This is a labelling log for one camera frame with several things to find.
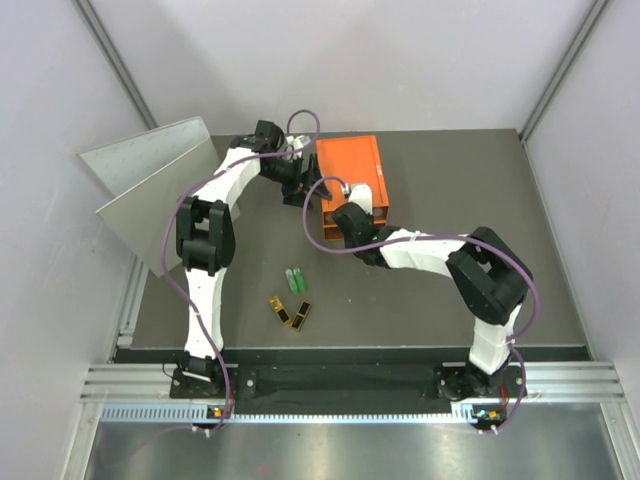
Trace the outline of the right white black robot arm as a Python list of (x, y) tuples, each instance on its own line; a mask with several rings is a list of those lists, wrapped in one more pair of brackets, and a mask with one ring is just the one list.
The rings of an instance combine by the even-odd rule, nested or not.
[(495, 253), (514, 256), (501, 238), (479, 227), (471, 237), (482, 245), (465, 239), (424, 240), (420, 232), (375, 224), (354, 202), (339, 207), (333, 220), (345, 247), (355, 249), (365, 264), (439, 274), (455, 284), (474, 317), (473, 341), (465, 367), (439, 375), (440, 393), (460, 401), (498, 389), (510, 358), (508, 339), (529, 290), (524, 277), (530, 274), (522, 263), (512, 266)]

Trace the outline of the orange drawer box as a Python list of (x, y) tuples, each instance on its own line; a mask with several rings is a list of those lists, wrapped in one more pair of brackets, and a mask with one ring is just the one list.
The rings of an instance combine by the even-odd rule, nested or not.
[[(346, 184), (367, 183), (373, 191), (373, 208), (387, 207), (389, 212), (389, 196), (375, 135), (321, 139), (316, 143), (316, 152), (323, 176), (337, 176)], [(321, 200), (322, 214), (334, 212), (346, 203), (340, 182), (327, 181), (326, 186), (332, 199)], [(374, 222), (380, 226), (387, 224), (387, 221)], [(336, 223), (325, 225), (324, 221), (323, 235), (325, 240), (343, 238)]]

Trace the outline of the clear acrylic drawer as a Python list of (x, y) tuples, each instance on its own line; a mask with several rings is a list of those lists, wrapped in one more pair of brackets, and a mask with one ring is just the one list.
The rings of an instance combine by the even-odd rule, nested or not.
[[(323, 221), (325, 225), (333, 225), (335, 223), (333, 219), (334, 212), (324, 212)], [(376, 222), (387, 221), (388, 208), (387, 207), (374, 207), (372, 211), (373, 218)]]

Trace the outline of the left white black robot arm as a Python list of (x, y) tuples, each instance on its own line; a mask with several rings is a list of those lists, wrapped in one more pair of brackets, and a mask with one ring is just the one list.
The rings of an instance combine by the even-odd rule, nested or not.
[(304, 152), (316, 138), (293, 136), (273, 122), (260, 120), (255, 131), (233, 139), (211, 179), (181, 197), (172, 217), (175, 248), (187, 286), (177, 291), (189, 309), (184, 353), (176, 361), (173, 381), (206, 397), (231, 395), (222, 357), (222, 289), (236, 250), (231, 210), (258, 176), (282, 187), (284, 203), (300, 206), (313, 181), (318, 161), (303, 166)]

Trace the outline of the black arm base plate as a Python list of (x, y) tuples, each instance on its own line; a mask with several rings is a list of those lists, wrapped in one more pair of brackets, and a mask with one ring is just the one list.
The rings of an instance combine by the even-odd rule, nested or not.
[(359, 394), (405, 395), (413, 400), (471, 397), (515, 398), (523, 385), (522, 368), (509, 366), (489, 377), (470, 367), (432, 364), (240, 365), (229, 371), (236, 402), (292, 403), (346, 400)]

